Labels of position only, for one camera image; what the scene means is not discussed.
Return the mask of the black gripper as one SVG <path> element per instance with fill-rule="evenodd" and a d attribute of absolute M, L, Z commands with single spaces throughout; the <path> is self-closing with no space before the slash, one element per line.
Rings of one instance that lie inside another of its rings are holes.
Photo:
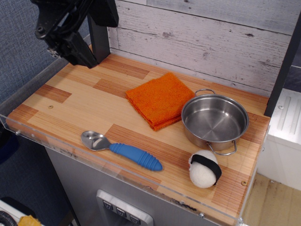
<path fill-rule="evenodd" d="M 35 29 L 54 57 L 63 57 L 73 65 L 94 68 L 97 59 L 78 32 L 83 20 L 76 6 L 39 6 Z"/>

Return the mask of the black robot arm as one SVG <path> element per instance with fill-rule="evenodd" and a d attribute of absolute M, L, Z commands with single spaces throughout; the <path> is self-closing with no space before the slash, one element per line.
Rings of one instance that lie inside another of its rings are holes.
<path fill-rule="evenodd" d="M 48 45 L 54 57 L 62 57 L 72 65 L 97 66 L 109 53 L 107 27 L 117 27 L 119 16 L 113 0 L 34 0 L 39 9 L 35 35 Z M 92 49 L 79 33 L 88 18 L 91 35 L 99 41 Z"/>

